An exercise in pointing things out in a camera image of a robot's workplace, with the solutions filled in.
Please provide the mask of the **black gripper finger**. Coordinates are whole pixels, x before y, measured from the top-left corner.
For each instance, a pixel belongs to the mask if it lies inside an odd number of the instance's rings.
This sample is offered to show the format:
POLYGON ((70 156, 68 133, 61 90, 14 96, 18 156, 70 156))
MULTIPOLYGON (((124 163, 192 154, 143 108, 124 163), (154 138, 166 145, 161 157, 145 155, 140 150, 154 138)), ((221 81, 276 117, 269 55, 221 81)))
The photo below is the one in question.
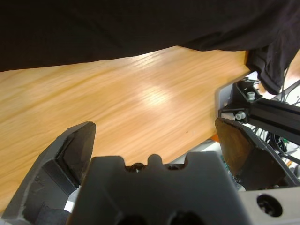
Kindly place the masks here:
POLYGON ((225 163, 246 190, 298 187, 299 180, 251 128, 225 118, 215 121, 225 163))
POLYGON ((67 220, 65 205, 82 184, 93 151, 96 125, 68 128, 36 159, 2 220, 67 220))

